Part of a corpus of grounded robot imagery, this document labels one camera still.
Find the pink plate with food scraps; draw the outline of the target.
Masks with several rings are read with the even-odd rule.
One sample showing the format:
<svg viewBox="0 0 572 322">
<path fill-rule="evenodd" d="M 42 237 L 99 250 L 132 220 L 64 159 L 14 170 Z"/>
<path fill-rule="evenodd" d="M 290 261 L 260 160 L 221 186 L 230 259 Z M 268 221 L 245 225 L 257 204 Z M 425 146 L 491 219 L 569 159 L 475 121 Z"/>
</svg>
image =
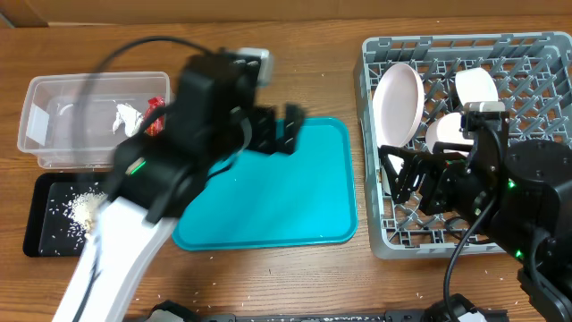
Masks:
<svg viewBox="0 0 572 322">
<path fill-rule="evenodd" d="M 404 147 L 413 138 L 424 112 L 423 82 L 408 64 L 394 64 L 380 79 L 373 95 L 378 147 Z"/>
</svg>

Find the white bowl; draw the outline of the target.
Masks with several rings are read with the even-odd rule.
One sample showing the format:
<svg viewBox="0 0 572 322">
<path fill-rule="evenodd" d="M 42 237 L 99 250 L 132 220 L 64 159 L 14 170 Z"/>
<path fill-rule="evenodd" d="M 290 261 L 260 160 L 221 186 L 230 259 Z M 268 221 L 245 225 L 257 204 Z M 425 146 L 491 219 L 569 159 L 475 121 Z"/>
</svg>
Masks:
<svg viewBox="0 0 572 322">
<path fill-rule="evenodd" d="M 481 67 L 458 72 L 455 76 L 455 90 L 461 106 L 499 100 L 492 76 Z"/>
</svg>

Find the red snack wrapper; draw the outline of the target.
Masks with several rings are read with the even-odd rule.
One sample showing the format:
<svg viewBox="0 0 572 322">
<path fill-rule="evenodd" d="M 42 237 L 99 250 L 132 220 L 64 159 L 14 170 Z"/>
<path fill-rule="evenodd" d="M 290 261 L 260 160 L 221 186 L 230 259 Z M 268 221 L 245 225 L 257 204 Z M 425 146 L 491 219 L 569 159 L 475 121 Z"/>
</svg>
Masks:
<svg viewBox="0 0 572 322">
<path fill-rule="evenodd" d="M 149 136 L 156 136 L 160 131 L 164 129 L 164 117 L 157 116 L 154 117 L 154 112 L 156 109 L 165 107 L 166 103 L 163 97 L 157 96 L 152 97 L 148 100 L 148 109 L 144 114 L 144 121 L 152 119 L 153 122 L 145 129 L 145 133 Z"/>
</svg>

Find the white tissue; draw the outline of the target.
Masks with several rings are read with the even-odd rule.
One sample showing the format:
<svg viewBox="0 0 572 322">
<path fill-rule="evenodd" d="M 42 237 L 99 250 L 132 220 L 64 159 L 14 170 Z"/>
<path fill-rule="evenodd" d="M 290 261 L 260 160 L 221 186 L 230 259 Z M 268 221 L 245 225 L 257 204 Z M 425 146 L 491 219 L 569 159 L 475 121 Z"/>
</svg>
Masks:
<svg viewBox="0 0 572 322">
<path fill-rule="evenodd" d="M 117 112 L 112 125 L 112 132 L 116 133 L 121 125 L 124 126 L 125 135 L 130 138 L 139 130 L 144 115 L 129 104 L 118 104 Z"/>
</svg>

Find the cream plastic cup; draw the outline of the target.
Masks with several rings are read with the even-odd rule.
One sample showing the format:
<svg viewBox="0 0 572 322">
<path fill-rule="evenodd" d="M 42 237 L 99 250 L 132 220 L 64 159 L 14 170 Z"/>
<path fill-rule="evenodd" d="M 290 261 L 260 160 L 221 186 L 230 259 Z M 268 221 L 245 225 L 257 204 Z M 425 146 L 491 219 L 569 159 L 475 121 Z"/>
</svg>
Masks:
<svg viewBox="0 0 572 322">
<path fill-rule="evenodd" d="M 400 174 L 404 160 L 401 157 L 394 155 L 387 156 L 388 165 L 383 165 L 383 191 L 387 195 L 391 195 L 391 182 Z M 390 172 L 394 172 L 393 179 L 391 179 Z"/>
</svg>

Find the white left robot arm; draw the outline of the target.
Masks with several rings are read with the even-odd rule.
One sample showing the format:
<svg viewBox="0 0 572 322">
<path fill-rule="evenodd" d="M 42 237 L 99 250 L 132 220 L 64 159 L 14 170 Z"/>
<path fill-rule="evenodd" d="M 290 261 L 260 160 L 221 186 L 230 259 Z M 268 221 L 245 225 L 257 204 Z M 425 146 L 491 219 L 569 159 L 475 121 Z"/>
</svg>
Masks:
<svg viewBox="0 0 572 322">
<path fill-rule="evenodd" d="M 294 152 L 303 110 L 287 105 L 285 121 L 277 123 L 271 107 L 255 103 L 272 68 L 270 52 L 251 47 L 189 59 L 175 100 L 149 116 L 164 128 L 149 135 L 141 125 L 115 149 L 107 198 L 55 320 L 122 320 L 150 263 L 208 180 L 245 150 Z"/>
</svg>

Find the pink bowl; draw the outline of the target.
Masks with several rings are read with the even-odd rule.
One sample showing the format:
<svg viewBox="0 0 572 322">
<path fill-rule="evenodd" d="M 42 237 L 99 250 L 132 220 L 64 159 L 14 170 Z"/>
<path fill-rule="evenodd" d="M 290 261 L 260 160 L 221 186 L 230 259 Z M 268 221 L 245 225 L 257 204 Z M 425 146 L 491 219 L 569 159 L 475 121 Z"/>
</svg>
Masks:
<svg viewBox="0 0 572 322">
<path fill-rule="evenodd" d="M 431 123 L 425 134 L 425 144 L 429 152 L 437 142 L 454 144 L 471 144 L 472 140 L 463 137 L 461 129 L 461 113 L 449 113 Z"/>
</svg>

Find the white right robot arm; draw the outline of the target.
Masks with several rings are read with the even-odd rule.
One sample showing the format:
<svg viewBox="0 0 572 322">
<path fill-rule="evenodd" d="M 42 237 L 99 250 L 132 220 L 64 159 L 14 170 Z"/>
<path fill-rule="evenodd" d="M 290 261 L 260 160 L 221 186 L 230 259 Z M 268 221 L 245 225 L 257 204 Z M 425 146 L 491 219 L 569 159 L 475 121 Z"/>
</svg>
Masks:
<svg viewBox="0 0 572 322">
<path fill-rule="evenodd" d="M 471 146 L 438 143 L 431 153 L 378 149 L 394 202 L 418 192 L 424 214 L 454 211 L 470 225 L 450 257 L 443 299 L 425 311 L 424 321 L 507 320 L 450 291 L 453 268 L 475 233 L 521 264 L 520 286 L 546 320 L 571 319 L 571 149 L 551 140 L 510 144 L 508 116 L 463 113 Z"/>
</svg>

